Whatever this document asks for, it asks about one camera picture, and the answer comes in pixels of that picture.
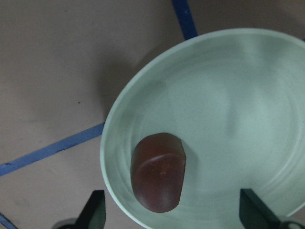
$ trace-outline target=beige surface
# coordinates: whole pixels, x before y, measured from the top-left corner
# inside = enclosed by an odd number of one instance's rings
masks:
[[[199,34],[259,27],[305,38],[303,0],[189,3]],[[2,0],[0,17],[0,164],[103,122],[135,72],[183,41],[170,0]],[[19,229],[76,218],[106,189],[99,143],[0,177],[0,212]],[[106,201],[106,229],[142,228],[107,191]],[[305,221],[305,208],[295,217]]]

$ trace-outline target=red object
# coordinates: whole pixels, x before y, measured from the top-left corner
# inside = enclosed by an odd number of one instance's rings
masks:
[[[131,161],[132,188],[137,200],[153,212],[167,212],[180,201],[186,156],[179,138],[168,133],[141,140]]]

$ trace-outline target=blue line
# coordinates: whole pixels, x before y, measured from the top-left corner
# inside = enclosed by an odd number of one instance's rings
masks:
[[[17,229],[4,215],[0,213],[0,223],[7,229]]]
[[[84,130],[80,133],[67,137],[59,142],[53,143],[49,146],[46,146],[42,149],[36,150],[32,153],[29,153],[25,156],[19,157],[11,162],[0,165],[0,177],[11,173],[17,169],[28,166],[29,164],[34,163],[58,153],[59,151],[68,149],[70,147],[79,145],[80,143],[91,140],[95,137],[102,135],[104,128],[104,123],[98,124],[94,127],[91,127],[87,130]]]
[[[187,0],[172,0],[185,40],[198,36]]]

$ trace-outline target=light green bowl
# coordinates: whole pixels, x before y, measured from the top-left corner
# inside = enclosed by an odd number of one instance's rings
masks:
[[[212,32],[145,66],[106,120],[101,167],[119,207],[148,229],[241,229],[239,189],[277,214],[305,202],[305,43],[261,29]],[[145,209],[130,162],[147,135],[183,141],[186,170],[177,208]]]

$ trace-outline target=white bowl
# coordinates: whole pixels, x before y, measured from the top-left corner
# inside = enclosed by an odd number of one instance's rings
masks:
[[[239,190],[252,188],[277,215],[305,202],[305,43],[261,29],[185,41],[145,66],[106,120],[101,167],[118,206],[148,229],[239,229]],[[182,139],[179,205],[167,213],[134,197],[130,162],[147,135]]]

